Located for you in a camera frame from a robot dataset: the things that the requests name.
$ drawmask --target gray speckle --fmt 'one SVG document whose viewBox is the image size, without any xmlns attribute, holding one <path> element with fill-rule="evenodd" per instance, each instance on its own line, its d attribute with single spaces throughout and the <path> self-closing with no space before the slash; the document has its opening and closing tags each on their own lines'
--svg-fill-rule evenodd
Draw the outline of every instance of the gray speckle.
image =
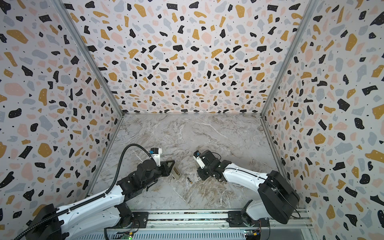
<svg viewBox="0 0 384 240">
<path fill-rule="evenodd" d="M 368 25 L 367 25 L 367 26 L 362 26 L 362 27 L 360 27 L 360 29 L 359 29 L 359 35 L 360 35 L 360 36 L 364 35 L 364 34 L 367 32 L 367 30 L 368 30 Z"/>
<path fill-rule="evenodd" d="M 362 113 L 364 112 L 364 109 L 365 109 L 365 107 L 353 109 L 352 110 L 352 114 L 361 116 Z"/>
<path fill-rule="evenodd" d="M 344 90 L 339 88 L 339 89 L 336 89 L 335 93 L 336 93 L 336 96 L 340 97 L 344 94 Z"/>
<path fill-rule="evenodd" d="M 125 49 L 123 47 L 118 46 L 117 49 L 120 50 L 120 52 L 125 53 Z"/>
<path fill-rule="evenodd" d="M 53 127 L 52 123 L 47 119 L 46 116 L 42 115 L 39 117 L 40 120 L 40 127 L 44 128 L 45 130 L 49 131 Z"/>
<path fill-rule="evenodd" d="M 346 152 L 349 152 L 353 149 L 353 146 L 352 144 L 349 142 L 349 143 L 339 143 L 339 145 L 337 145 L 335 147 L 335 150 L 336 152 L 340 155 L 340 154 L 343 154 L 343 153 L 346 153 Z"/>
<path fill-rule="evenodd" d="M 344 216 L 344 212 L 341 211 L 340 209 L 337 209 L 337 210 L 336 210 L 336 214 L 337 214 L 337 216 L 339 216 L 339 217 L 343 217 L 343 216 Z"/>
<path fill-rule="evenodd" d="M 102 48 L 102 47 L 104 46 L 104 44 L 103 44 L 100 40 L 98 40 L 97 46 L 98 46 L 99 48 Z"/>
<path fill-rule="evenodd" d="M 366 194 L 365 189 L 363 187 L 356 187 L 356 190 L 361 192 L 362 194 Z"/>
<path fill-rule="evenodd" d="M 327 156 L 332 156 L 332 152 L 333 152 L 333 149 L 331 148 L 330 150 L 328 150 L 325 155 Z"/>
<path fill-rule="evenodd" d="M 371 146 L 373 146 L 373 145 L 375 145 L 376 140 L 377 140 L 377 136 L 376 136 L 376 134 L 374 134 L 373 132 L 369 132 L 368 143 L 369 143 Z"/>
<path fill-rule="evenodd" d="M 25 188 L 25 183 L 18 183 L 16 186 L 14 186 L 11 189 L 6 190 L 4 193 L 9 193 L 9 192 L 22 192 L 24 191 Z"/>
<path fill-rule="evenodd" d="M 245 56 L 245 53 L 243 53 L 242 51 L 237 51 L 235 56 L 237 57 L 237 59 L 243 60 L 244 56 Z"/>
<path fill-rule="evenodd" d="M 157 59 L 159 59 L 159 60 L 163 60 L 163 53 L 162 53 L 162 52 L 156 50 L 155 52 L 153 52 L 153 55 L 154 55 Z"/>
<path fill-rule="evenodd" d="M 17 137 L 17 136 L 11 136 L 11 138 L 10 138 L 10 139 L 8 139 L 8 140 L 7 140 L 7 142 L 16 142 L 16 141 L 17 141 L 17 139 L 18 139 L 18 137 Z"/>
<path fill-rule="evenodd" d="M 257 22 L 257 26 L 260 28 L 261 31 L 264 30 L 264 25 L 265 23 L 263 22 L 263 20 L 259 19 L 259 21 Z"/>
<path fill-rule="evenodd" d="M 364 158 L 358 158 L 358 162 L 359 162 L 360 171 L 364 172 L 364 170 L 365 170 L 365 160 L 364 160 Z"/>
<path fill-rule="evenodd" d="M 369 209 L 367 214 L 361 218 L 361 221 L 364 223 L 364 225 L 369 228 L 372 226 L 372 217 L 371 217 L 372 211 Z"/>
<path fill-rule="evenodd" d="M 231 25 L 227 24 L 226 26 L 227 26 L 227 30 L 228 31 L 232 31 L 233 30 L 233 27 Z"/>
<path fill-rule="evenodd" d="M 59 134 L 57 132 L 51 132 L 51 135 L 54 137 L 54 138 L 58 138 L 59 137 Z"/>
<path fill-rule="evenodd" d="M 332 50 L 328 53 L 328 61 L 332 61 L 333 60 L 333 53 L 332 53 Z"/>
<path fill-rule="evenodd" d="M 32 52 L 32 56 L 34 57 L 38 57 L 40 59 L 46 59 L 48 57 L 48 55 L 40 50 L 33 50 Z"/>
<path fill-rule="evenodd" d="M 319 214 L 319 217 L 317 218 L 317 223 L 319 224 L 320 228 L 323 228 L 324 226 L 324 219 L 321 214 Z"/>
<path fill-rule="evenodd" d="M 46 34 L 45 36 L 47 37 L 48 42 L 50 42 L 50 43 L 54 43 L 54 44 L 60 46 L 59 42 L 56 41 L 56 39 L 55 39 L 54 36 L 51 36 L 51 35 L 49 35 L 49 34 Z"/>
<path fill-rule="evenodd" d="M 190 45 L 192 45 L 192 44 L 191 44 L 191 42 L 190 42 L 189 39 L 188 39 L 187 43 L 185 44 L 185 47 L 186 47 L 186 48 L 189 48 Z"/>
<path fill-rule="evenodd" d="M 8 17 L 7 15 L 4 15 L 3 22 L 8 24 L 9 26 L 14 26 L 15 25 L 15 22 L 10 17 Z"/>
<path fill-rule="evenodd" d="M 321 101 L 325 97 L 324 88 L 319 88 L 316 90 L 316 100 Z"/>
<path fill-rule="evenodd" d="M 136 31 L 141 31 L 141 28 L 138 25 L 132 23 L 132 26 L 136 29 Z"/>
<path fill-rule="evenodd" d="M 113 8 L 115 12 L 121 13 L 124 11 L 124 2 L 123 0 L 120 0 L 119 3 Z"/>
<path fill-rule="evenodd" d="M 37 201 L 32 201 L 29 203 L 29 209 L 33 209 L 37 206 Z"/>
<path fill-rule="evenodd" d="M 220 4 L 215 8 L 215 12 L 222 13 L 225 10 L 226 5 L 227 5 L 227 1 L 224 1 L 222 4 Z"/>
<path fill-rule="evenodd" d="M 120 62 L 120 68 L 122 71 L 128 71 L 127 69 L 127 63 L 125 61 Z"/>
<path fill-rule="evenodd" d="M 345 24 L 332 28 L 329 33 L 333 36 L 338 35 L 345 28 Z"/>
<path fill-rule="evenodd" d="M 245 34 L 245 28 L 242 24 L 236 26 L 240 34 Z"/>
<path fill-rule="evenodd" d="M 164 23 L 164 26 L 166 26 L 169 30 L 172 30 L 172 28 L 170 27 L 170 21 L 168 21 L 168 19 L 164 18 L 163 23 Z"/>
<path fill-rule="evenodd" d="M 205 68 L 205 61 L 200 61 L 200 63 L 197 66 L 199 68 L 199 71 L 203 71 Z"/>
<path fill-rule="evenodd" d="M 319 190 L 319 192 L 321 192 L 321 193 L 327 193 L 328 191 L 327 191 L 327 189 L 325 189 L 322 185 L 320 185 L 320 183 L 316 183 L 316 187 L 317 187 L 317 189 Z"/>
<path fill-rule="evenodd" d="M 61 75 L 60 81 L 61 81 L 61 83 L 67 84 L 67 85 L 70 85 L 72 83 L 72 80 L 68 75 Z"/>
<path fill-rule="evenodd" d="M 100 21 L 99 20 L 97 20 L 96 18 L 94 18 L 94 17 L 91 17 L 91 21 L 93 21 L 93 23 L 94 24 L 97 24 L 97 23 L 99 23 Z"/>
<path fill-rule="evenodd" d="M 342 58 L 336 59 L 336 66 L 335 66 L 336 71 L 341 72 L 341 70 L 343 69 L 343 63 L 344 61 Z"/>
<path fill-rule="evenodd" d="M 61 187 L 62 187 L 63 189 L 67 189 L 67 187 L 72 186 L 72 185 L 73 185 L 73 183 L 66 182 L 66 183 L 64 183 L 63 185 L 61 185 Z"/>
<path fill-rule="evenodd" d="M 30 98 L 26 98 L 23 100 L 23 104 L 33 105 L 35 102 L 36 102 L 35 100 L 30 99 Z"/>
<path fill-rule="evenodd" d="M 42 1 L 42 2 L 40 2 L 40 8 L 41 8 L 41 9 L 46 9 L 46 8 L 48 8 L 48 3 L 47 3 L 47 1 Z"/>
<path fill-rule="evenodd" d="M 376 48 L 374 48 L 374 47 L 371 47 L 370 49 L 367 49 L 367 53 L 375 52 L 375 51 L 376 51 Z"/>
<path fill-rule="evenodd" d="M 19 57 L 19 59 L 20 59 L 22 62 L 24 62 L 24 63 L 26 63 L 26 64 L 29 64 L 29 65 L 31 65 L 31 64 L 33 63 L 33 60 L 30 59 L 30 58 L 27 58 L 27 57 L 25 57 L 25 58 L 21 58 L 21 57 Z"/>
</svg>

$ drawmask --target patterned wall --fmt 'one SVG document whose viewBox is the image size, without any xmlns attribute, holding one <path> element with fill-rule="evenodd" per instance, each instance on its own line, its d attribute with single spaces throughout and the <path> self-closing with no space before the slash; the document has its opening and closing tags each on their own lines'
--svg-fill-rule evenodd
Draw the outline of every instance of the patterned wall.
<svg viewBox="0 0 384 240">
<path fill-rule="evenodd" d="M 48 1 L 0 0 L 0 239 L 83 199 L 117 114 Z"/>
<path fill-rule="evenodd" d="M 258 112 L 304 0 L 65 0 L 124 112 Z"/>
<path fill-rule="evenodd" d="M 319 1 L 265 118 L 319 239 L 384 239 L 383 11 Z"/>
</svg>

